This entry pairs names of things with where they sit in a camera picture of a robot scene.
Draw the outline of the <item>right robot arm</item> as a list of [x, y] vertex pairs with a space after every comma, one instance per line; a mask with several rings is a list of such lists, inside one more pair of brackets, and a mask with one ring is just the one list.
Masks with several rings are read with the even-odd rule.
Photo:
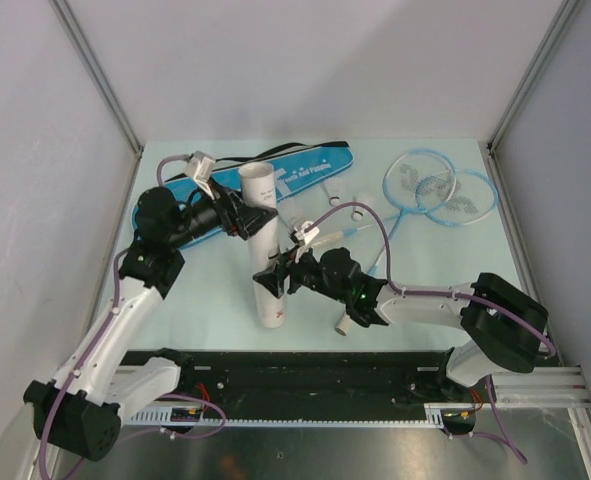
[[448, 401], [461, 400], [484, 377], [532, 372], [545, 342], [547, 310], [493, 273], [443, 289], [399, 285], [365, 273], [347, 249], [336, 248], [321, 257], [282, 253], [253, 280], [276, 298], [306, 288], [335, 300], [363, 328], [417, 323], [465, 332], [467, 341], [446, 353], [436, 376]]

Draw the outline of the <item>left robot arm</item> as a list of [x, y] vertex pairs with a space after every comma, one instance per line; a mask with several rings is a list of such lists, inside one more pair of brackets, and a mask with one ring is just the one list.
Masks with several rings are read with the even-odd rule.
[[169, 348], [126, 380], [113, 379], [131, 340], [177, 280], [185, 264], [181, 247], [216, 229], [248, 240], [277, 216], [275, 208], [254, 205], [238, 190], [215, 181], [209, 186], [210, 193], [192, 204], [163, 186], [140, 195], [134, 238], [114, 260], [113, 296], [105, 311], [51, 380], [34, 380], [25, 390], [41, 445], [99, 461], [141, 409], [167, 394], [182, 400], [194, 392], [192, 358]]

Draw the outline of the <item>white shuttlecock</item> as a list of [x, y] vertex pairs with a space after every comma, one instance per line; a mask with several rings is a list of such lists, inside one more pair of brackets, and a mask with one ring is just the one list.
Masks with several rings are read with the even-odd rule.
[[354, 196], [353, 201], [355, 205], [352, 207], [351, 219], [354, 222], [360, 222], [367, 214], [364, 205], [370, 206], [372, 204], [372, 197], [367, 193], [359, 193]]
[[331, 207], [338, 206], [346, 200], [344, 181], [339, 176], [326, 179], [322, 186]]
[[280, 203], [279, 212], [290, 230], [299, 230], [305, 221], [302, 209], [292, 197], [286, 198]]

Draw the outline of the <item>white shuttlecock tube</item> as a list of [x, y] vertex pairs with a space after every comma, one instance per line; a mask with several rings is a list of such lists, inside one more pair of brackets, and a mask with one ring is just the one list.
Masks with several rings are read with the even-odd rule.
[[[251, 206], [277, 207], [274, 168], [270, 163], [252, 162], [239, 168], [243, 199]], [[267, 269], [279, 253], [279, 220], [270, 220], [248, 240], [252, 274]], [[276, 329], [285, 322], [285, 302], [252, 280], [257, 316], [262, 327]]]

